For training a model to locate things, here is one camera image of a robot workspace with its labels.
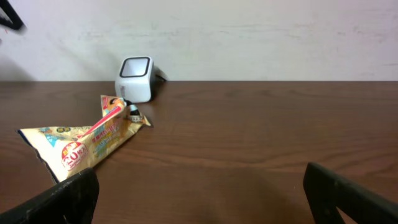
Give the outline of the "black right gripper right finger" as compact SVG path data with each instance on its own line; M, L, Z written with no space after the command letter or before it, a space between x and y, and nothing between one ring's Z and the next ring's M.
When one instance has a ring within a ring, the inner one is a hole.
M397 204L310 162L303 188L315 223L344 223L344 212L356 223L397 223Z

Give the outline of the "yellow wet wipes pack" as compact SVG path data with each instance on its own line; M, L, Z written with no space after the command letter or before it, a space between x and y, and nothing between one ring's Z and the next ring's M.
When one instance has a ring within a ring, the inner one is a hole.
M92 126L50 126L17 132L46 165L56 183L93 168L149 120L128 100L101 96L102 118Z

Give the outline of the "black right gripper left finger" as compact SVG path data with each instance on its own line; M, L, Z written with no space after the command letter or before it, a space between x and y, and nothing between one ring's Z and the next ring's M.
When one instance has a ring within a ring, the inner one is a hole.
M87 168L2 213L1 223L90 224L99 191L94 170Z

